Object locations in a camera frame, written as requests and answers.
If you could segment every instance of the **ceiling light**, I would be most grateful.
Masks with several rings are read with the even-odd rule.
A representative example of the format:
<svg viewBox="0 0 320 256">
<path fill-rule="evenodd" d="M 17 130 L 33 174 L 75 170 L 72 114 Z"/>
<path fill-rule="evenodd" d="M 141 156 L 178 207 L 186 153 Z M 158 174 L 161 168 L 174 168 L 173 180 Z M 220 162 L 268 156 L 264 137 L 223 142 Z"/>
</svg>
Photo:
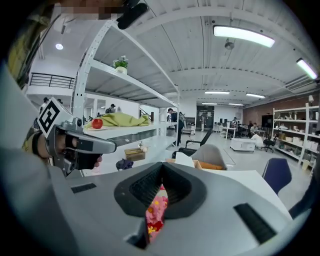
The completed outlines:
<svg viewBox="0 0 320 256">
<path fill-rule="evenodd" d="M 236 104 L 236 103 L 229 103 L 229 105 L 232 105 L 232 106 L 243 106 L 243 104 Z"/>
<path fill-rule="evenodd" d="M 269 48 L 271 48 L 275 43 L 275 40 L 273 40 L 271 37 L 239 27 L 220 25 L 213 26 L 213 34 L 216 37 L 238 38 L 248 40 Z"/>
<path fill-rule="evenodd" d="M 251 96 L 251 97 L 261 98 L 261 99 L 264 99 L 266 97 L 266 96 L 262 96 L 262 95 L 251 94 L 251 93 L 247 93 L 246 95 Z"/>
<path fill-rule="evenodd" d="M 311 67 L 302 59 L 298 59 L 296 63 L 302 68 L 312 79 L 316 79 L 317 74 L 311 69 Z"/>
<path fill-rule="evenodd" d="M 206 91 L 205 94 L 229 94 L 229 91 Z"/>
<path fill-rule="evenodd" d="M 64 48 L 64 46 L 61 43 L 57 43 L 55 45 L 55 48 L 57 48 L 58 50 L 62 50 Z"/>
</svg>

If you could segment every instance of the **white shelving unit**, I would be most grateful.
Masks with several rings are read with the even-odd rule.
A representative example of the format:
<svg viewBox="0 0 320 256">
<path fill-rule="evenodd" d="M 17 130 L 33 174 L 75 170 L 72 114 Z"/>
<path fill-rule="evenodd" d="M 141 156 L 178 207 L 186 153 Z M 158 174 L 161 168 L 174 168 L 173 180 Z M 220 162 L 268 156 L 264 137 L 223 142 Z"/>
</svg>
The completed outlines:
<svg viewBox="0 0 320 256">
<path fill-rule="evenodd" d="M 126 56 L 129 60 L 127 74 L 120 73 L 112 67 L 113 60 L 121 56 Z M 178 142 L 178 134 L 176 137 L 166 136 L 167 127 L 174 126 L 175 123 L 167 123 L 167 115 L 164 114 L 167 108 L 177 108 L 177 120 L 179 120 L 180 92 L 178 86 L 139 42 L 124 30 L 118 29 L 115 21 L 106 21 L 97 33 L 83 56 L 74 84 L 71 111 L 78 118 L 82 118 L 84 114 L 85 93 L 159 108 L 159 118 L 149 126 L 110 127 L 101 131 L 87 130 L 87 134 L 102 139 L 111 139 L 157 130 L 155 137 L 150 140 L 146 139 L 146 144 L 152 144 L 146 159 L 138 161 L 145 164 L 174 141 Z M 103 155 L 102 166 L 116 171 L 114 170 L 116 162 L 124 158 L 124 149 L 137 146 L 138 143 L 130 143 L 118 147 L 115 153 Z"/>
<path fill-rule="evenodd" d="M 314 149 L 311 149 L 311 148 L 307 148 L 306 147 L 306 144 L 307 144 L 307 141 L 308 141 L 308 137 L 311 137 L 311 138 L 317 138 L 317 139 L 320 139 L 320 136 L 318 135 L 314 135 L 314 134 L 309 134 L 310 132 L 310 125 L 315 125 L 318 123 L 318 120 L 309 120 L 310 119 L 310 112 L 314 112 L 314 111 L 317 111 L 319 109 L 319 106 L 309 106 L 308 103 L 305 104 L 305 107 L 299 107 L 299 108 L 290 108 L 290 109 L 280 109 L 280 110 L 275 110 L 273 109 L 273 129 L 272 129 L 272 135 L 277 132 L 277 131 L 281 131 L 282 133 L 288 133 L 288 134 L 291 134 L 294 135 L 294 134 L 297 134 L 297 135 L 301 135 L 303 136 L 303 145 L 298 145 L 298 144 L 295 144 L 293 142 L 289 142 L 289 141 L 286 141 L 284 139 L 278 139 L 277 141 L 278 142 L 282 142 L 282 143 L 285 143 L 285 144 L 290 144 L 294 147 L 298 147 L 301 149 L 301 154 L 300 156 L 298 155 L 295 155 L 295 154 L 292 154 L 290 153 L 289 151 L 286 151 L 285 149 L 282 149 L 282 148 L 279 148 L 278 145 L 276 145 L 274 148 L 277 149 L 278 151 L 280 152 L 283 152 L 295 159 L 298 160 L 298 164 L 300 165 L 300 163 L 304 160 L 304 155 L 305 155 L 305 151 L 309 151 L 311 153 L 315 153 L 315 154 L 319 154 L 319 152 L 317 150 L 314 150 Z M 305 120 L 292 120 L 292 119 L 275 119 L 276 115 L 278 116 L 279 114 L 281 113 L 290 113 L 290 112 L 297 112 L 297 113 L 301 113 L 301 112 L 304 112 L 305 113 Z M 282 123 L 296 123 L 296 124 L 304 124 L 304 132 L 301 132 L 301 131 L 295 131 L 295 130 L 291 130 L 291 129 L 288 129 L 288 130 L 285 130 L 285 129 L 276 129 L 275 126 L 277 125 L 278 127 L 280 127 L 280 125 Z"/>
</svg>

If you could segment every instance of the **blue chair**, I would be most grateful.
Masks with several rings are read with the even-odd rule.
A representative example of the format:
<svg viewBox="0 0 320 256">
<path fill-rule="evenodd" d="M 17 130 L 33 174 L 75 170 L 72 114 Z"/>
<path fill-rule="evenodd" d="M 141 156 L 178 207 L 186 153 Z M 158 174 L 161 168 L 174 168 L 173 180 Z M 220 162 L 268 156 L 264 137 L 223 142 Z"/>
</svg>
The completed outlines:
<svg viewBox="0 0 320 256">
<path fill-rule="evenodd" d="M 262 177 L 278 195 L 279 191 L 292 180 L 287 160 L 284 158 L 271 158 L 264 168 Z"/>
</svg>

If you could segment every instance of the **white pillar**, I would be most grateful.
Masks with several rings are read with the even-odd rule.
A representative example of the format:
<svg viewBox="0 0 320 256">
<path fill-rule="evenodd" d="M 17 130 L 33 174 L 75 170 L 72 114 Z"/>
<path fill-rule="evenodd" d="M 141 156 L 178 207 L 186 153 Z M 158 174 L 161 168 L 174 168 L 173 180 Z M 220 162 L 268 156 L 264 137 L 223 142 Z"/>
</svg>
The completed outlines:
<svg viewBox="0 0 320 256">
<path fill-rule="evenodd" d="M 97 112 L 98 112 L 98 99 L 95 98 L 93 102 L 93 118 L 97 117 Z"/>
</svg>

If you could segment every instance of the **white paper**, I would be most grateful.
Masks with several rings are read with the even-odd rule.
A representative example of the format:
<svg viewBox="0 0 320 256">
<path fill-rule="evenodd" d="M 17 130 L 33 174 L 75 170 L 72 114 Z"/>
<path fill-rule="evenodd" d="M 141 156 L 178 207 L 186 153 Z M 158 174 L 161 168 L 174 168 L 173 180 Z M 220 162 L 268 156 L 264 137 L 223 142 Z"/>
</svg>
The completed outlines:
<svg viewBox="0 0 320 256">
<path fill-rule="evenodd" d="M 190 156 L 185 155 L 182 152 L 177 152 L 175 157 L 175 163 L 184 166 L 195 167 L 194 162 Z"/>
</svg>

